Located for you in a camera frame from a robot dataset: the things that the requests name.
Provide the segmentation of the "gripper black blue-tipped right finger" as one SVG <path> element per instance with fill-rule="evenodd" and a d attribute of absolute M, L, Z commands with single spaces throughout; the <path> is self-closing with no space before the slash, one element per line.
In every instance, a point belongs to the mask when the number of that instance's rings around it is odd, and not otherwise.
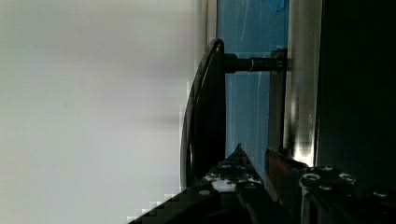
<path fill-rule="evenodd" d="M 299 181 L 307 168 L 307 164 L 285 157 L 272 148 L 265 152 L 266 183 L 270 193 L 292 218 L 301 216 Z"/>

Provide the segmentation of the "gripper black blue-tipped left finger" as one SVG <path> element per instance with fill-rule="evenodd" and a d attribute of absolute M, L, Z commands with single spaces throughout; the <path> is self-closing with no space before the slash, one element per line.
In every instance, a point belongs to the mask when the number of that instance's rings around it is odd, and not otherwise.
<path fill-rule="evenodd" d="M 219 161 L 204 175 L 199 182 L 199 192 L 236 192 L 236 187 L 240 183 L 255 187 L 263 185 L 263 180 L 242 145 L 238 144 L 230 156 Z"/>

